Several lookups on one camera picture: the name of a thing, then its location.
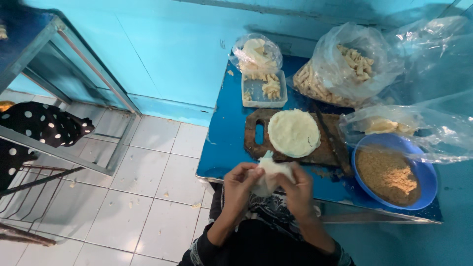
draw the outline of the flattened dough circle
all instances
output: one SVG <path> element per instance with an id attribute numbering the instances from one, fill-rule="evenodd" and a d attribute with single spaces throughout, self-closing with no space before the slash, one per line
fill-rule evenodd
<path id="1" fill-rule="evenodd" d="M 320 145 L 320 131 L 313 117 L 301 110 L 280 111 L 268 123 L 273 147 L 287 156 L 300 158 Z"/>

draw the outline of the blue bowl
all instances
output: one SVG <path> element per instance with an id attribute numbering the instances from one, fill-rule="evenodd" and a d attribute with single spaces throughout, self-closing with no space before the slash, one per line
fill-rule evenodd
<path id="1" fill-rule="evenodd" d="M 435 196 L 437 195 L 437 175 L 435 173 L 434 167 L 431 163 L 424 163 L 410 159 L 408 159 L 408 161 L 410 162 L 411 170 L 419 180 L 420 184 L 420 198 L 414 204 L 406 207 L 400 207 L 393 205 L 374 194 L 359 177 L 355 164 L 355 156 L 358 147 L 368 144 L 378 144 L 404 153 L 424 153 L 419 147 L 412 144 L 411 141 L 396 134 L 384 133 L 365 136 L 355 147 L 351 157 L 351 164 L 355 166 L 354 170 L 356 180 L 366 191 L 366 193 L 368 193 L 368 195 L 386 206 L 403 210 L 419 210 L 432 203 Z"/>

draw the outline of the cutting board handle hole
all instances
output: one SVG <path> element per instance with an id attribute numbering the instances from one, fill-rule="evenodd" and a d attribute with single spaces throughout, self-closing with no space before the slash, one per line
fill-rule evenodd
<path id="1" fill-rule="evenodd" d="M 254 142 L 256 144 L 261 145 L 263 144 L 263 138 L 264 138 L 264 121 L 261 119 L 258 119 L 256 121 L 256 129 L 254 131 Z"/>

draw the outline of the plastic bag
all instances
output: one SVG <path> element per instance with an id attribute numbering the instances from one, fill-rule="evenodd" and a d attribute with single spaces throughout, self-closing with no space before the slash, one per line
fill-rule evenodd
<path id="1" fill-rule="evenodd" d="M 373 60 L 370 79 L 364 82 L 358 79 L 356 71 L 337 48 L 339 44 Z M 322 36 L 312 59 L 289 80 L 293 89 L 310 98 L 355 107 L 379 93 L 402 72 L 403 61 L 392 53 L 378 30 L 349 22 Z"/>
<path id="2" fill-rule="evenodd" d="M 452 163 L 473 159 L 473 30 L 465 17 L 419 20 L 385 35 L 405 72 L 370 104 L 342 115 L 339 131 L 355 147 L 370 133 L 395 133 L 425 154 L 407 157 Z"/>
<path id="3" fill-rule="evenodd" d="M 472 23 L 461 16 L 419 20 L 385 35 L 405 61 L 405 73 L 377 95 L 376 102 L 422 105 L 460 113 L 468 91 L 473 92 Z"/>
<path id="4" fill-rule="evenodd" d="M 351 147 L 368 133 L 396 133 L 425 152 L 405 154 L 410 159 L 443 164 L 473 159 L 471 116 L 420 106 L 371 106 L 341 115 L 338 126 Z"/>
<path id="5" fill-rule="evenodd" d="M 240 72 L 263 70 L 274 73 L 282 67 L 279 46 L 258 33 L 243 35 L 233 45 L 232 52 L 230 62 Z"/>

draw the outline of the plastic container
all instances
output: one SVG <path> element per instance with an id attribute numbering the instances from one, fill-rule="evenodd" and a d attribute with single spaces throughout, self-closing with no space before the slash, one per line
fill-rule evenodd
<path id="1" fill-rule="evenodd" d="M 284 76 L 284 71 L 279 70 L 274 72 L 279 79 L 281 86 L 279 99 L 268 99 L 267 96 L 263 95 L 263 84 L 266 82 L 260 79 L 247 79 L 245 77 L 251 75 L 252 73 L 257 73 L 256 71 L 245 71 L 241 74 L 241 99 L 243 101 L 244 107 L 260 107 L 260 108 L 280 108 L 283 107 L 288 101 L 288 89 L 286 87 L 286 77 Z M 251 94 L 251 101 L 247 101 L 244 98 L 244 93 L 249 92 Z"/>
<path id="2" fill-rule="evenodd" d="M 356 180 L 363 188 L 363 190 L 368 193 L 368 195 L 370 195 L 372 198 L 386 206 L 403 210 L 419 210 L 427 207 L 429 204 L 432 203 L 435 196 L 437 195 L 437 175 L 435 173 L 434 167 L 431 163 L 424 163 L 410 159 L 408 159 L 408 161 L 411 166 L 411 170 L 419 180 L 420 185 L 420 198 L 414 204 L 405 207 L 396 206 L 383 200 L 375 193 L 373 193 L 361 180 L 355 164 L 355 156 L 358 147 L 368 144 L 378 144 L 393 149 L 395 151 L 405 153 L 423 153 L 423 151 L 419 147 L 413 145 L 409 140 L 392 133 L 371 134 L 361 139 L 358 145 L 355 147 L 355 150 L 353 151 L 351 157 L 351 164 L 355 166 L 354 170 Z"/>

